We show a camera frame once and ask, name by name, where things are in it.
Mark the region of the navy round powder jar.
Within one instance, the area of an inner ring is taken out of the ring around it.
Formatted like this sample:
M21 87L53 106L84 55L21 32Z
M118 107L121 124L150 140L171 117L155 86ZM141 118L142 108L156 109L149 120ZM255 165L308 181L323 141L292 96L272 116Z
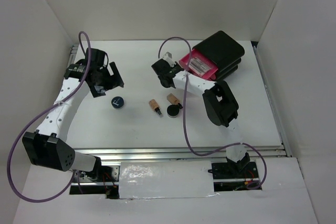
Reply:
M124 107L125 101L123 97L117 96L117 97L112 98L111 105L114 109L119 110Z

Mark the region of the clear eyelash box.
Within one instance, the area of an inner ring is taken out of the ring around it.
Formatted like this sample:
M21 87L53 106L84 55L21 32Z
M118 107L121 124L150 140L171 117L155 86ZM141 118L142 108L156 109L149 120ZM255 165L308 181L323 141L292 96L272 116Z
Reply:
M211 67L200 58L194 57L190 60L189 69L194 71L197 75L203 76L211 70Z

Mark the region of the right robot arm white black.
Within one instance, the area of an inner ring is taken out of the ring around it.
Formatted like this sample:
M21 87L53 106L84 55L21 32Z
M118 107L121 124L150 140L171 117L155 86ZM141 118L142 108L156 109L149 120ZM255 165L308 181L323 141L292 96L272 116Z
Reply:
M242 135L236 121L239 105L227 82L202 79L184 70L177 62L163 58L151 67L163 87L184 90L183 105L186 105L188 92L201 97L208 119L219 127L221 135L228 143L208 153L193 150L186 131L186 111L183 111L184 136L190 151L196 156L204 157L226 150L229 173L233 177L241 177L247 170L250 158L244 144L241 143Z

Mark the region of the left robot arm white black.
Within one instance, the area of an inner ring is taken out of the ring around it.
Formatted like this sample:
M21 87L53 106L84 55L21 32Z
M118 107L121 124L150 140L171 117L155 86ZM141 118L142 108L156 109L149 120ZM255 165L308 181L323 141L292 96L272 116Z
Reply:
M33 165L63 172L78 170L93 182L102 177L101 159L76 152L66 140L77 110L88 93L98 98L108 90L124 86L116 64L108 60L106 52L87 49L85 58L66 69L56 107L47 113L34 132L23 135L22 142Z

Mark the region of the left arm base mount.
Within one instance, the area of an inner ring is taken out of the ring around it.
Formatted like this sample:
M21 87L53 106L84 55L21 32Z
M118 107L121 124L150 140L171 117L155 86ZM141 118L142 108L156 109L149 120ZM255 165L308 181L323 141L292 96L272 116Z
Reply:
M101 166L94 175L89 172L80 172L75 176L70 195L101 195L107 199L119 199L120 165Z

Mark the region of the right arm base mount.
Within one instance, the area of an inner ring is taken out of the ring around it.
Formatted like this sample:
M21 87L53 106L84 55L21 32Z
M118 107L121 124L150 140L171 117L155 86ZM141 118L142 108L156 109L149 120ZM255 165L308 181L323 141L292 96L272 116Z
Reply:
M259 174L256 162L249 162L240 172L234 173L228 163L211 163L208 173L212 174L214 192L248 190L247 186L259 184Z

